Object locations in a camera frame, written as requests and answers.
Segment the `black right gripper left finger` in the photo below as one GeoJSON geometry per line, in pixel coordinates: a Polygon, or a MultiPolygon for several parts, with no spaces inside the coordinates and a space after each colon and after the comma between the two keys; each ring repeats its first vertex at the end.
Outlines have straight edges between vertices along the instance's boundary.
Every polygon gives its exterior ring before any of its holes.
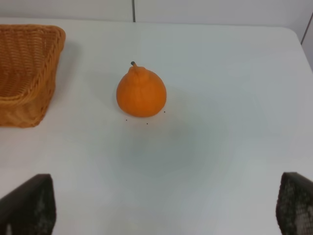
{"type": "Polygon", "coordinates": [[[50,174],[37,174],[0,199],[2,235],[51,235],[56,218],[50,174]]]}

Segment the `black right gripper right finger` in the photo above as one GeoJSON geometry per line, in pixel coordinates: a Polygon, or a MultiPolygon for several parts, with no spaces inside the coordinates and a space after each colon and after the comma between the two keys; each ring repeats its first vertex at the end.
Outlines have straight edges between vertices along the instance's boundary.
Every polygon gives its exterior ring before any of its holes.
{"type": "Polygon", "coordinates": [[[283,235],[313,233],[313,182],[297,172],[285,172],[276,203],[276,219],[283,235]]]}

